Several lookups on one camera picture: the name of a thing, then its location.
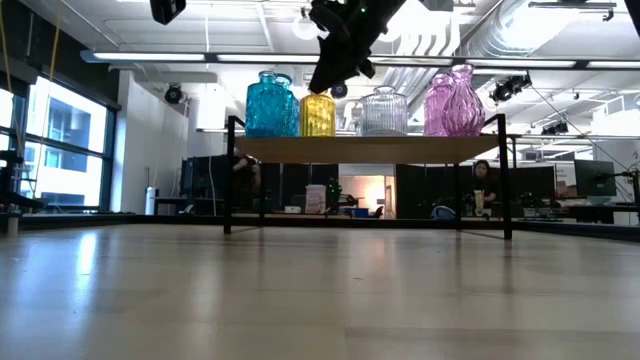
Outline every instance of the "person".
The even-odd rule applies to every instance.
[[[253,198],[260,192],[260,165],[258,162],[238,149],[234,151],[233,172],[235,173],[234,192],[236,204],[241,208],[251,209]]]
[[[484,207],[490,208],[497,199],[497,186],[492,178],[491,167],[485,160],[473,164],[473,190],[484,191]]]

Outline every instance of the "desk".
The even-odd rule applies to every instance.
[[[567,206],[569,217],[578,222],[613,224],[613,213],[637,213],[638,207],[633,205],[572,205]]]
[[[260,214],[253,213],[234,213],[233,217],[240,218],[257,218],[260,217]],[[286,214],[286,213],[277,213],[277,214],[264,214],[264,217],[269,219],[351,219],[349,215],[321,215],[321,214]]]

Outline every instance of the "wooden table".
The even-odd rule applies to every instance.
[[[462,230],[462,195],[459,181],[459,164],[476,157],[495,147],[500,155],[501,194],[510,198],[509,165],[507,159],[506,116],[494,115],[485,125],[497,121],[498,135],[469,137],[284,137],[284,138],[247,138],[235,137],[235,127],[243,124],[240,119],[230,116],[227,136],[227,194],[225,199],[233,203],[233,154],[238,148],[264,163],[280,164],[453,164],[456,198],[456,228]],[[266,187],[261,183],[260,224],[264,224],[264,198]],[[506,202],[503,208],[503,228],[505,240],[512,238],[511,208]],[[231,207],[225,208],[224,232],[231,234]]]

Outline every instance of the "black cable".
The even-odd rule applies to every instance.
[[[620,195],[622,196],[624,201],[633,202],[632,200],[629,200],[629,197],[631,195],[627,192],[627,190],[624,189],[624,187],[622,187],[622,186],[618,187],[618,185],[616,184],[616,190],[618,190],[618,192],[620,193]]]
[[[577,126],[573,125],[573,123],[571,121],[569,121],[569,116],[562,116],[562,113],[560,111],[558,111],[558,109],[555,108],[555,106],[553,106],[548,100],[547,98],[545,98],[544,96],[542,96],[542,94],[540,94],[540,92],[538,91],[538,89],[536,89],[533,85],[531,85],[531,88],[533,89],[533,91],[536,92],[536,94],[538,94],[538,96],[540,96],[540,98],[542,100],[544,100],[544,102],[547,103],[547,105],[549,105],[549,107],[551,107],[553,109],[553,111],[556,112],[556,114],[558,114],[558,116],[560,116],[567,124],[571,125],[571,127],[573,127],[574,129],[576,129],[576,131],[578,133],[580,133],[580,135],[582,135],[585,139],[587,139],[594,147],[598,148],[600,151],[602,151],[605,155],[607,155],[609,158],[611,158],[611,160],[613,160],[615,163],[617,163],[618,165],[622,166],[623,169],[627,169],[627,171],[629,171],[629,169],[624,166],[623,163],[621,163],[620,161],[618,161],[616,158],[614,158],[611,154],[609,154],[608,152],[606,152],[603,148],[601,148],[598,144],[596,144],[595,141],[589,139],[587,137],[587,134],[583,133],[582,131],[580,131],[580,129],[578,129]],[[620,182],[618,181],[618,179],[613,178],[613,180],[616,182],[616,184],[622,186],[622,184],[620,184]]]
[[[636,161],[636,162],[634,162],[633,164],[629,165],[629,167],[627,168],[627,171],[629,171],[629,172],[630,172],[630,171],[631,171],[631,168],[632,168],[632,167],[634,167],[634,166],[636,166],[636,165],[640,165],[640,161]]]

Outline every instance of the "box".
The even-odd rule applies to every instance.
[[[327,209],[327,187],[308,185],[305,214],[324,214]]]

